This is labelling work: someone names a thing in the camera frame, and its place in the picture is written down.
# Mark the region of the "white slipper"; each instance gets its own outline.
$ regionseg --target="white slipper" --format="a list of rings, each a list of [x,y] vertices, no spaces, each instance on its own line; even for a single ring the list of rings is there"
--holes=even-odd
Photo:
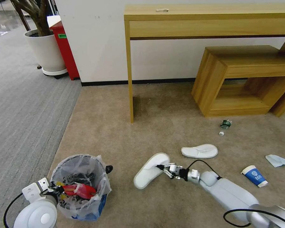
[[[156,165],[166,165],[170,163],[170,158],[164,153],[153,155],[140,171],[134,177],[134,185],[138,189],[145,188],[152,180],[154,180],[163,171],[156,167]]]
[[[212,144],[203,144],[196,147],[182,147],[181,153],[192,158],[212,158],[218,154],[218,149]]]

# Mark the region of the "crumpled tissue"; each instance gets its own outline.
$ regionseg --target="crumpled tissue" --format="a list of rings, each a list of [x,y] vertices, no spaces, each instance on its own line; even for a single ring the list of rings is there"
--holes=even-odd
[[[285,158],[278,155],[266,155],[265,158],[273,165],[273,167],[279,167],[285,165]]]

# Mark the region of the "carpet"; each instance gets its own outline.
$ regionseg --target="carpet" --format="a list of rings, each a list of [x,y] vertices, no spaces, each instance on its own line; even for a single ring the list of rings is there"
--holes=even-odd
[[[19,26],[0,36],[0,228],[22,188],[47,175],[81,90],[79,80],[56,80],[36,68],[24,32]],[[10,227],[26,205],[24,197],[13,204]]]
[[[134,187],[135,174],[152,155],[167,153],[171,162],[187,167],[194,159],[184,157],[181,147],[204,143],[218,147],[218,155],[207,162],[219,175],[261,204],[285,208],[285,167],[274,168],[265,159],[268,154],[285,158],[285,114],[204,118],[191,88],[192,83],[134,85],[135,121],[130,124],[127,85],[83,87],[48,177],[70,155],[101,155],[114,167],[112,192],[98,221],[59,213],[57,228],[232,227],[222,218],[225,210],[200,186],[162,174],[144,190]],[[232,126],[219,136],[226,118]],[[258,188],[240,174],[248,165],[255,165],[269,185]],[[193,168],[209,170],[200,163]]]

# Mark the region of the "beige carpet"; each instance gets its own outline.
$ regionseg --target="beige carpet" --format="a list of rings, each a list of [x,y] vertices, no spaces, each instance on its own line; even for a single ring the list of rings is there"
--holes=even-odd
[[[65,219],[58,228],[87,227],[232,227],[222,218],[224,209],[201,187],[164,174],[144,190],[133,185],[141,166],[155,153],[188,166],[183,146],[212,143],[219,153],[207,162],[221,175],[255,195],[266,206],[285,208],[285,167],[274,168],[265,155],[285,158],[285,114],[229,117],[233,124],[219,136],[224,119],[204,118],[194,103],[192,83],[134,85],[135,122],[129,123],[127,85],[84,87],[77,101],[53,168],[78,154],[102,155],[114,170],[112,192],[97,222]],[[256,187],[240,172],[256,165],[269,185]],[[194,168],[208,170],[197,163]]]

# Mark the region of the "green label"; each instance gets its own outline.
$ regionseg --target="green label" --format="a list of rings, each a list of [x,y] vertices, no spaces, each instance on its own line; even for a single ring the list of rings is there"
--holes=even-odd
[[[67,36],[65,34],[58,34],[59,39],[66,39]]]

